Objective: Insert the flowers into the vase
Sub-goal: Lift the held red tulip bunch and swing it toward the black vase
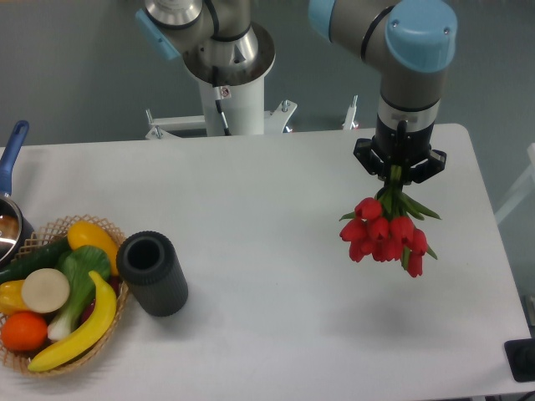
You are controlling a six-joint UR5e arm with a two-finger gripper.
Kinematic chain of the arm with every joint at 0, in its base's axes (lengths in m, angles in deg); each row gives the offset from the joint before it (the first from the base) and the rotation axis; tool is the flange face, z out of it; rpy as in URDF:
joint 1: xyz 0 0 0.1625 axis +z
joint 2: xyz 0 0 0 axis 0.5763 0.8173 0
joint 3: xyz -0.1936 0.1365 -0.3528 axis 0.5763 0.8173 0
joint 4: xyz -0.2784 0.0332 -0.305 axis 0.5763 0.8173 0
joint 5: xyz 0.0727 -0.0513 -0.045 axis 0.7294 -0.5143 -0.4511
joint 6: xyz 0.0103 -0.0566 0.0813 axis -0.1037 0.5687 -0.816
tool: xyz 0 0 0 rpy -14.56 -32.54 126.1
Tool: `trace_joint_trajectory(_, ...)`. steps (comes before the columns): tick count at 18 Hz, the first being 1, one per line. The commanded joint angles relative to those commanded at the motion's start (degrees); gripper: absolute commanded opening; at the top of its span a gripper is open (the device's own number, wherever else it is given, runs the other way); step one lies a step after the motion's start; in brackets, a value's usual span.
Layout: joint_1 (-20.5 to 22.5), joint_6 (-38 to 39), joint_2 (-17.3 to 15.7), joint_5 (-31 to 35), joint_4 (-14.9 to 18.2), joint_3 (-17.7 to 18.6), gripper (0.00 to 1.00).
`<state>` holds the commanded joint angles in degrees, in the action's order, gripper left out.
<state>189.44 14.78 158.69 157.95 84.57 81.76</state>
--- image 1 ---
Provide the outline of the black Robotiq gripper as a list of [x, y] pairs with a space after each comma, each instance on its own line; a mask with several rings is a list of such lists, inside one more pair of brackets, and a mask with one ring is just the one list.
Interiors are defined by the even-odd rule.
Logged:
[[416, 184], [423, 183], [440, 174], [446, 168], [447, 153], [431, 150], [431, 134], [434, 124], [417, 131], [411, 131], [403, 123], [398, 132], [399, 121], [395, 127], [388, 127], [377, 117], [372, 139], [359, 138], [354, 147], [354, 157], [370, 175], [385, 180], [385, 164], [410, 164], [409, 179]]

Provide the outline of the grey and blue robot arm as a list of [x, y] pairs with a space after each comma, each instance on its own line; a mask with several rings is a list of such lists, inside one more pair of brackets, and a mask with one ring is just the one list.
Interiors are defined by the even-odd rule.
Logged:
[[[146, 1], [140, 31], [164, 58], [181, 58], [201, 92], [210, 136], [261, 135], [263, 80], [275, 61], [271, 34], [253, 21], [248, 1]], [[311, 1], [308, 23], [321, 41], [342, 48], [380, 75], [374, 135], [354, 156], [404, 185], [442, 172], [446, 154], [431, 146], [458, 21], [442, 1]]]

